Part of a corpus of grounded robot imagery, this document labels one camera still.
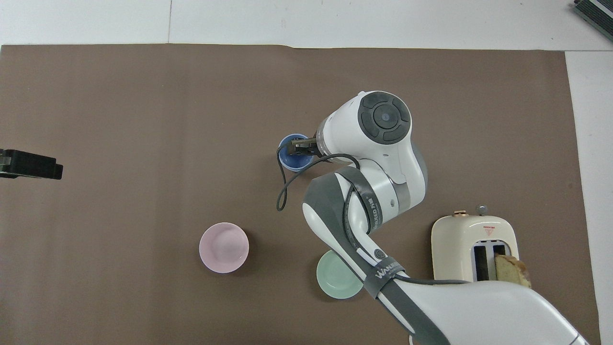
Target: white robotic arm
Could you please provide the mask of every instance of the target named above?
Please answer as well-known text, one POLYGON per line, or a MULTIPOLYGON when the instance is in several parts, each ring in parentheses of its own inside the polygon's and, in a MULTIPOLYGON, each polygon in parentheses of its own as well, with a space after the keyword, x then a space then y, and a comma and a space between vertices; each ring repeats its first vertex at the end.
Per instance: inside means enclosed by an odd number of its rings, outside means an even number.
POLYGON ((313 179, 302 204, 313 232, 409 332, 413 344, 587 344, 528 288, 412 279, 372 241, 370 233, 424 199, 427 172, 411 130, 406 104, 382 91, 360 93, 322 122, 316 134, 322 155, 352 155, 359 166, 313 179))

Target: brown mat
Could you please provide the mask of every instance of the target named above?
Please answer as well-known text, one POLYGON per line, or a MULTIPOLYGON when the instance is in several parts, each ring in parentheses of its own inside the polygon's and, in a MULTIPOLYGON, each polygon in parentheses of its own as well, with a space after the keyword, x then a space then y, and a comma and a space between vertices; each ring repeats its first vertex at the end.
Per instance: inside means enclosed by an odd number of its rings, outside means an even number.
POLYGON ((60 181, 0 180, 0 343, 405 344, 367 293, 317 285, 327 248, 300 203, 338 166, 274 206, 279 140, 362 90, 406 101, 430 178, 375 241, 432 277, 433 222, 485 203, 534 289, 600 342, 562 52, 4 46, 0 87, 0 147, 64 165, 60 181), (198 256, 217 222, 249 236, 233 274, 198 256))

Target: black strap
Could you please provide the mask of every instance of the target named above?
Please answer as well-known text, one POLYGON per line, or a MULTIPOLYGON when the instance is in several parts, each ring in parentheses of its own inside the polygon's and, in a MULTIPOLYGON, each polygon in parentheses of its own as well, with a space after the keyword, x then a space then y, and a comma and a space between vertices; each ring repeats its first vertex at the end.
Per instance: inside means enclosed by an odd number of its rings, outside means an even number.
POLYGON ((379 204, 379 199, 375 195, 373 187, 370 186, 364 174, 362 174, 359 169, 352 166, 344 166, 335 172, 347 179, 355 188, 357 196, 368 217, 368 231, 366 234, 370 234, 371 231, 380 228, 383 223, 381 205, 379 204))
POLYGON ((394 278, 396 273, 404 270, 405 268, 400 266, 394 258, 386 257, 367 272, 366 279, 364 279, 364 288, 372 298, 376 299, 379 291, 394 278))

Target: logo on robot arm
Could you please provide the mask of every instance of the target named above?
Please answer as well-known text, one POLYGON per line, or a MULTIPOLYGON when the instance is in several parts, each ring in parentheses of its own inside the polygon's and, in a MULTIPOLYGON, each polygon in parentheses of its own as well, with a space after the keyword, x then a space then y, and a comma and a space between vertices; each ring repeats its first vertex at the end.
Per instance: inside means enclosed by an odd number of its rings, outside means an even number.
POLYGON ((368 203, 370 204, 370 210, 373 213, 374 224, 372 226, 372 229, 377 229, 379 228, 379 212, 377 211, 377 205, 372 198, 368 199, 368 203))
POLYGON ((400 266, 400 264, 398 262, 392 262, 391 264, 385 266, 384 268, 380 268, 377 269, 377 273, 375 273, 375 276, 379 279, 383 278, 383 276, 385 276, 389 271, 392 270, 392 268, 396 267, 396 266, 400 266))

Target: toaster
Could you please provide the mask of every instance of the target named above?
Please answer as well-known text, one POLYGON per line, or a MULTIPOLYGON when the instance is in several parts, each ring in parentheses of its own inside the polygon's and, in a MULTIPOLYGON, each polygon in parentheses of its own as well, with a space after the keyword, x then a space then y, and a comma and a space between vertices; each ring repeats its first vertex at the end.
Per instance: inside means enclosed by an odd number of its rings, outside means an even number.
POLYGON ((496 280, 495 254, 519 259, 511 224, 486 215, 484 205, 477 210, 479 215, 455 211, 432 226, 434 279, 496 280))

